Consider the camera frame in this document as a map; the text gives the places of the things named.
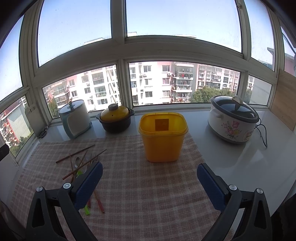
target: yellow container lid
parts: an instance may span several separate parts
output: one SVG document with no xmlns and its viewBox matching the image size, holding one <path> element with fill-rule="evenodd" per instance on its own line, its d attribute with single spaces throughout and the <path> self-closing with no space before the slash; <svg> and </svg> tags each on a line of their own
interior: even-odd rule
<svg viewBox="0 0 296 241">
<path fill-rule="evenodd" d="M 145 114 L 139 122 L 139 133 L 146 136 L 175 136 L 188 132 L 183 115 L 175 112 Z"/>
<path fill-rule="evenodd" d="M 124 119 L 128 115 L 129 110 L 125 106 L 111 104 L 101 113 L 100 119 L 104 122 L 115 122 Z"/>
</svg>

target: pink checkered cloth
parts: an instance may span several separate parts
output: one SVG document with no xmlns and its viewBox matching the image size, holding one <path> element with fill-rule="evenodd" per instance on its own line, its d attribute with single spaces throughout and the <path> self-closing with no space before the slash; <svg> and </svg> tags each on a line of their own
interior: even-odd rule
<svg viewBox="0 0 296 241">
<path fill-rule="evenodd" d="M 26 226 L 36 187 L 55 189 L 70 181 L 71 176 L 62 180 L 71 171 L 69 159 L 55 161 L 92 144 L 96 145 L 88 154 L 93 156 L 107 149 L 99 158 L 104 170 L 96 187 L 105 213 L 94 195 L 91 214 L 79 212 L 98 240 L 201 240 L 219 216 L 197 179 L 196 168 L 204 160 L 190 134 L 185 136 L 179 160 L 171 163 L 148 162 L 142 139 L 135 135 L 39 144 L 10 204 L 22 225 Z M 74 240 L 61 209 L 56 210 L 65 235 Z"/>
</svg>

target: black pot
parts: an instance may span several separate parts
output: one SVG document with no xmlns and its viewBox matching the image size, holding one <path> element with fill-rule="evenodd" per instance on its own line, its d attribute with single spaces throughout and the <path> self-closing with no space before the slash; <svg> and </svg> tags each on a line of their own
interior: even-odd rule
<svg viewBox="0 0 296 241">
<path fill-rule="evenodd" d="M 134 110 L 128 108 L 129 114 L 124 119 L 114 121 L 114 122 L 105 122 L 101 120 L 101 114 L 97 115 L 96 118 L 102 123 L 102 126 L 105 131 L 109 133 L 120 133 L 125 131 L 131 124 L 131 116 L 135 114 Z"/>
</svg>

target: blue gripper pad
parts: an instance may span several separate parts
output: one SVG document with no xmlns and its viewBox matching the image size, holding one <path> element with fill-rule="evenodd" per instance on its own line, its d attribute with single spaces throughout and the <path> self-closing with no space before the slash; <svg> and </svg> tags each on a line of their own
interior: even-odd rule
<svg viewBox="0 0 296 241">
<path fill-rule="evenodd" d="M 89 175 L 85 178 L 84 182 L 80 185 L 80 187 L 75 192 L 73 205 L 76 210 L 84 208 L 87 204 L 87 201 L 91 197 L 91 194 L 94 192 L 99 180 L 103 175 L 103 165 L 98 162 L 95 164 L 96 166 L 90 171 Z"/>
<path fill-rule="evenodd" d="M 226 207 L 224 193 L 202 164 L 197 167 L 197 178 L 202 184 L 214 208 L 223 212 Z"/>
</svg>

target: white rice cooker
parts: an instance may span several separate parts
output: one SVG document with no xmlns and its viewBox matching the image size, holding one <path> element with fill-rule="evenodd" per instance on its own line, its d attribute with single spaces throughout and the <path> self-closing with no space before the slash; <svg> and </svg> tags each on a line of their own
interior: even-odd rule
<svg viewBox="0 0 296 241">
<path fill-rule="evenodd" d="M 209 125 L 223 140 L 243 143 L 251 138 L 258 113 L 239 96 L 214 96 L 209 115 Z"/>
<path fill-rule="evenodd" d="M 69 101 L 59 110 L 63 127 L 68 137 L 76 138 L 91 128 L 92 123 L 84 100 Z"/>
</svg>

